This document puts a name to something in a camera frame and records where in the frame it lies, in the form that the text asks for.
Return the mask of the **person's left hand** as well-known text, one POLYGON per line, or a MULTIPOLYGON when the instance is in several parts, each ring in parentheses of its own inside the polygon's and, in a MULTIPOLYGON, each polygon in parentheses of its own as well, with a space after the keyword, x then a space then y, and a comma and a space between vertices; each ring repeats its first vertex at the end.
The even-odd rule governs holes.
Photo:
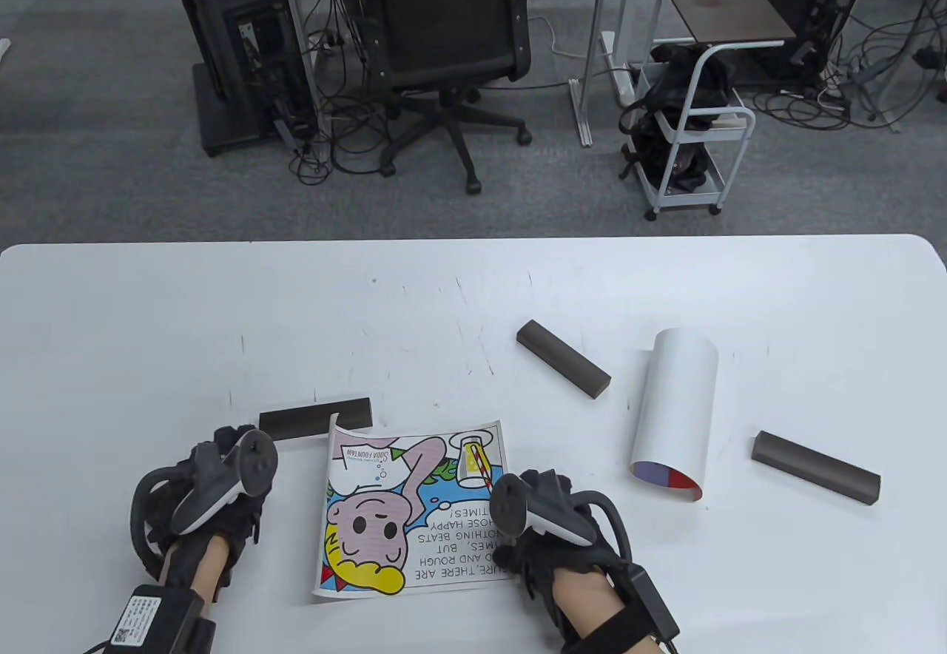
POLYGON ((133 491, 129 535, 146 573, 166 586, 187 587, 211 539, 221 538, 227 557, 216 588, 229 586, 247 540, 258 543, 278 459, 266 432, 227 426, 186 460, 143 476, 133 491))

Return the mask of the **person's right hand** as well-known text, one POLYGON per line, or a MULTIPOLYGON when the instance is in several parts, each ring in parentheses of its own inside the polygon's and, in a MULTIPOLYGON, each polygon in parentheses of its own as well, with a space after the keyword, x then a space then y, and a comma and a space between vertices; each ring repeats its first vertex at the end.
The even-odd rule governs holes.
POLYGON ((507 473, 493 484, 488 511, 508 540, 493 552, 494 564, 521 577, 531 598, 540 596, 565 646, 579 643, 575 624, 555 603, 558 569, 598 573, 618 586, 623 604, 630 593, 630 545, 618 508, 594 490, 572 492, 570 479, 552 469, 507 473))

